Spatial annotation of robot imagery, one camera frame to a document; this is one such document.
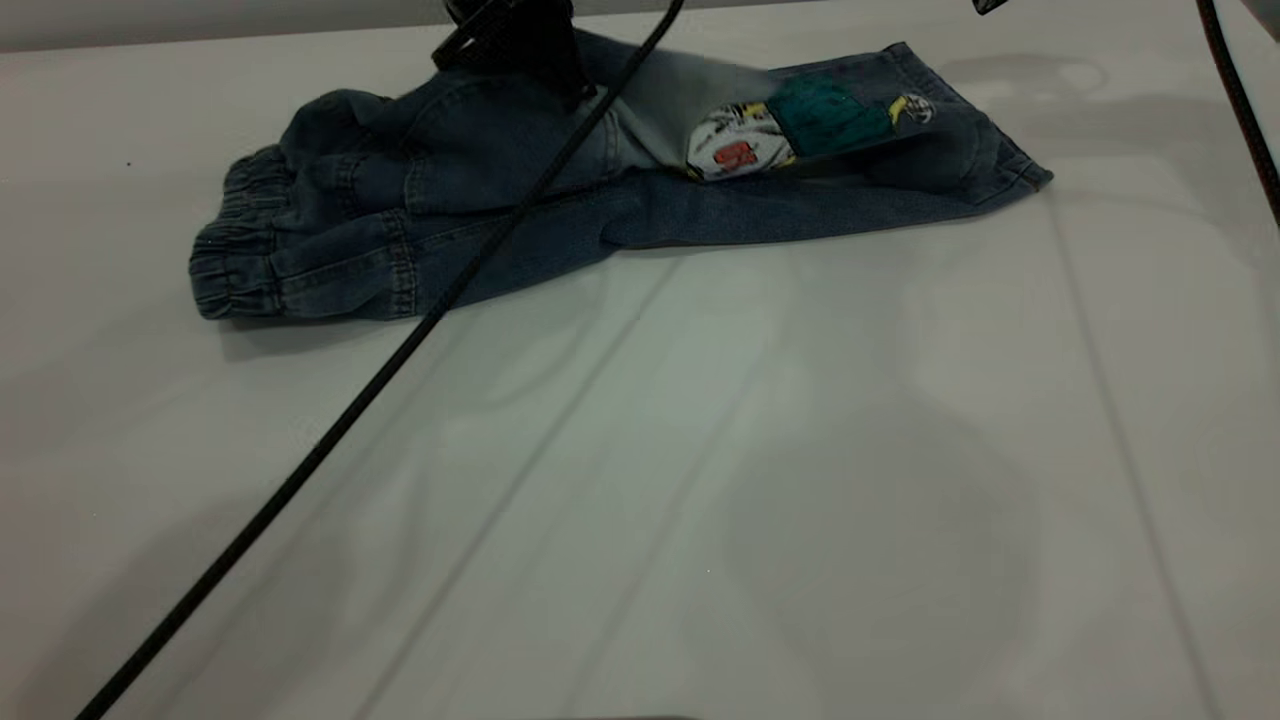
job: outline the black cable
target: black cable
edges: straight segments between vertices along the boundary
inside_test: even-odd
[[[991,6],[996,6],[1001,3],[988,3]],[[342,411],[338,420],[325,432],[324,437],[316,443],[314,448],[307,454],[301,464],[289,474],[284,483],[268,498],[266,503],[250,519],[244,528],[232,539],[232,542],[223,550],[221,553],[214,560],[214,562],[200,575],[200,578],[192,584],[192,587],[178,600],[178,603],[164,616],[163,620],[151,630],[151,634],[142,641],[142,644],[124,661],[124,664],[108,679],[101,689],[90,700],[79,714],[76,715],[76,720],[100,720],[106,712],[115,705],[115,702],[128,691],[129,685],[146,670],[147,665],[160,653],[160,651],[169,643],[169,641],[178,633],[182,625],[191,619],[200,605],[212,593],[218,583],[230,573],[236,562],[248,552],[250,547],[257,541],[259,537],[266,530],[268,527],[275,520],[275,518],[284,510],[289,501],[302,489],[302,486],[311,478],[325,457],[333,452],[338,442],[347,434],[356,420],[369,409],[378,395],[387,387],[390,379],[408,361],[410,356],[415,350],[426,340],[426,336],[435,328],[435,325],[444,318],[444,314],[453,306],[454,302],[466,292],[467,286],[475,279],[476,274],[484,268],[484,264],[493,256],[494,251],[507,241],[511,233],[516,229],[516,225],[527,215],[534,206],[541,199],[547,188],[550,187],[556,177],[559,176],[564,165],[573,156],[573,152],[582,145],[586,136],[599,124],[600,119],[617,100],[618,95],[630,82],[631,77],[635,76],[636,69],[644,63],[645,58],[653,51],[658,45],[658,41],[667,33],[671,24],[676,20],[676,15],[680,13],[684,0],[672,0],[671,5],[667,8],[667,13],[658,22],[658,26],[653,29],[649,37],[644,41],[644,45],[636,49],[636,51],[627,60],[621,74],[618,76],[617,83],[609,88],[604,99],[596,104],[595,108],[588,114],[586,119],[573,131],[573,135],[568,138],[556,159],[547,167],[538,182],[534,183],[532,188],[525,195],[515,210],[512,210],[504,219],[503,223],[489,236],[488,240],[481,243],[480,250],[471,259],[466,268],[449,283],[449,287],[440,295],[431,307],[426,311],[422,320],[413,328],[410,336],[396,348],[390,359],[379,368],[378,373],[374,374],[372,379],[360,391],[360,395]],[[1204,24],[1204,36],[1208,40],[1210,51],[1213,55],[1213,61],[1217,65],[1219,74],[1222,78],[1222,86],[1226,88],[1228,97],[1231,101],[1231,109],[1235,111],[1235,119],[1240,124],[1240,131],[1244,133],[1244,141],[1249,146],[1249,154],[1253,158],[1254,168],[1258,173],[1258,179],[1262,181],[1262,188],[1266,192],[1267,201],[1271,205],[1271,213],[1276,218],[1276,224],[1280,224],[1280,174],[1276,172],[1275,159],[1267,147],[1266,137],[1262,135],[1262,129],[1258,126],[1258,119],[1253,113],[1253,106],[1249,102],[1248,95],[1244,91],[1244,85],[1240,82],[1240,76],[1235,69],[1235,63],[1231,60],[1230,50],[1226,45],[1226,38],[1222,36],[1222,27],[1217,17],[1217,6],[1213,0],[1197,0],[1197,5],[1201,13],[1201,20]]]
[[[1253,114],[1253,104],[1240,82],[1240,73],[1231,60],[1231,51],[1228,49],[1226,37],[1222,36],[1222,23],[1217,17],[1217,5],[1213,0],[1196,0],[1201,12],[1201,23],[1204,24],[1204,38],[1208,40],[1208,50],[1213,54],[1213,64],[1217,65],[1217,74],[1222,78],[1222,87],[1231,101],[1231,110],[1235,111],[1235,122],[1240,124],[1244,133],[1244,142],[1249,146],[1249,155],[1253,158],[1253,168],[1262,181],[1262,190],[1267,193],[1267,202],[1271,204],[1271,214],[1280,225],[1280,174],[1276,173],[1275,156],[1267,147],[1267,138],[1258,127],[1258,117]]]
[[[635,76],[636,69],[644,63],[645,58],[653,53],[653,49],[658,45],[658,41],[667,35],[667,29],[676,20],[676,15],[680,13],[681,6],[685,0],[671,0],[671,5],[667,8],[667,13],[658,22],[658,27],[649,33],[649,37],[644,41],[644,45],[636,49],[623,65],[622,72],[618,74],[618,79],[613,83],[613,87],[604,95],[586,115],[573,135],[570,136],[564,146],[561,147],[556,159],[550,161],[545,170],[543,170],[541,177],[538,182],[525,193],[524,200],[512,210],[502,222],[502,224],[485,240],[480,250],[476,251],[475,256],[467,264],[467,266],[458,273],[458,275],[449,283],[449,287],[436,299],[431,307],[426,311],[426,316],[413,328],[408,338],[396,348],[390,359],[378,369],[369,384],[360,391],[360,395],[342,411],[338,420],[325,432],[324,437],[316,443],[311,452],[302,460],[302,462],[289,474],[284,483],[268,498],[266,503],[250,519],[248,524],[232,539],[232,542],[223,550],[221,553],[214,560],[214,562],[200,575],[200,578],[191,585],[191,589],[178,600],[178,603],[173,606],[173,610],[164,616],[163,620],[151,630],[151,634],[142,641],[142,644],[133,651],[133,655],[120,665],[119,670],[113,674],[101,689],[88,701],[88,705],[76,715],[76,720],[99,720],[111,708],[113,705],[129,689],[129,685],[146,670],[147,665],[160,653],[165,644],[178,633],[182,625],[196,612],[200,605],[214,592],[218,583],[221,582],[232,568],[239,561],[241,557],[248,552],[248,548],[257,541],[259,537],[266,530],[273,520],[284,510],[294,495],[302,489],[302,486],[311,478],[320,462],[333,452],[333,448],[338,442],[347,434],[347,430],[356,423],[357,419],[369,409],[378,393],[387,387],[387,383],[396,375],[396,373],[410,359],[417,346],[422,343],[428,333],[440,322],[449,307],[458,301],[458,297],[466,291],[467,286],[476,277],[484,264],[493,256],[494,251],[500,246],[516,229],[516,225],[534,209],[538,200],[541,199],[547,188],[550,187],[556,177],[564,169],[568,164],[570,158],[573,152],[582,145],[586,136],[590,135],[591,129],[604,118],[604,114],[617,100],[618,95]]]

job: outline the jeans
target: jeans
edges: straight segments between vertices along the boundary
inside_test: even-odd
[[[599,86],[616,82],[634,51],[585,32],[579,42]],[[796,78],[892,108],[895,124],[884,120],[887,135],[852,151],[721,182],[690,178],[682,161],[701,118]],[[201,315],[425,313],[588,109],[566,113],[524,76],[461,70],[399,99],[342,90],[307,104],[278,145],[228,173],[221,210],[189,263]],[[783,242],[980,215],[1051,178],[902,44],[778,70],[659,50],[460,304],[620,249]]]

